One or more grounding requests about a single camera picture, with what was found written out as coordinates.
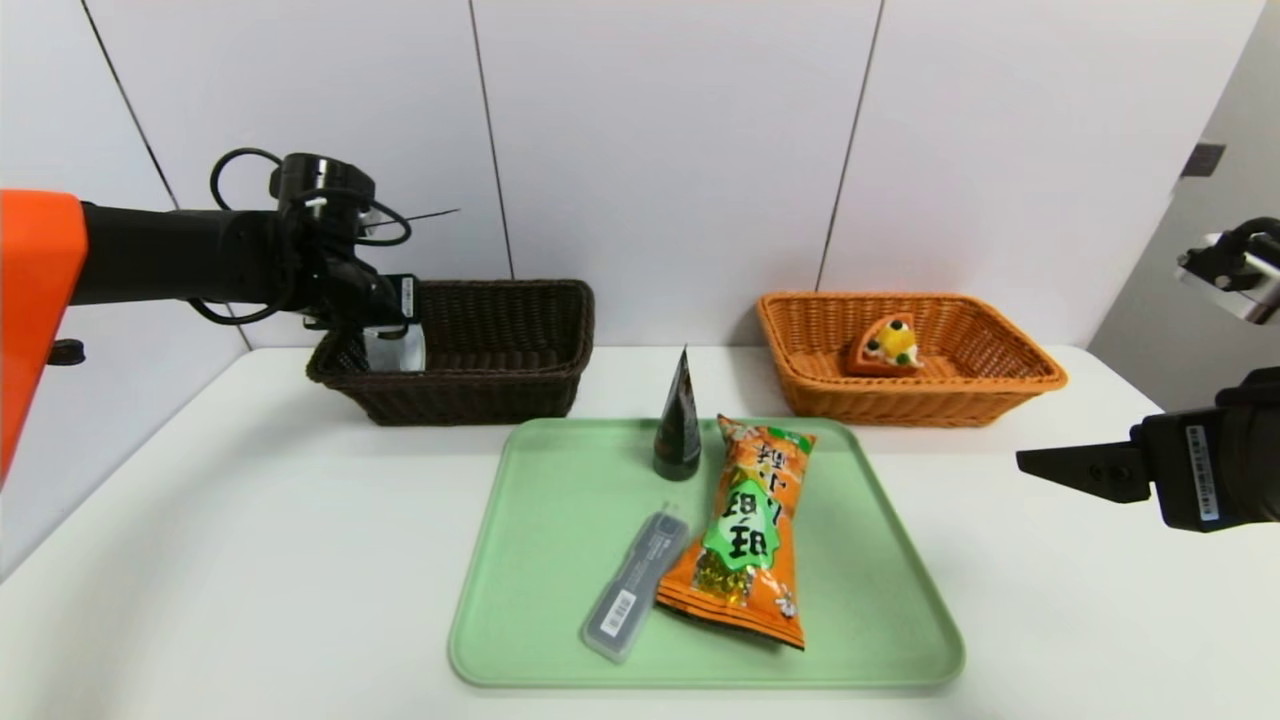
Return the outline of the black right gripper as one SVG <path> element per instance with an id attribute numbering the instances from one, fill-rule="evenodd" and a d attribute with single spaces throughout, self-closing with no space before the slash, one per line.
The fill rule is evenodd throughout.
<path id="1" fill-rule="evenodd" d="M 1132 441 L 1015 454 L 1018 469 L 1114 503 L 1155 486 L 1167 527 L 1198 533 L 1279 520 L 1279 369 L 1251 372 L 1213 405 L 1146 418 Z"/>

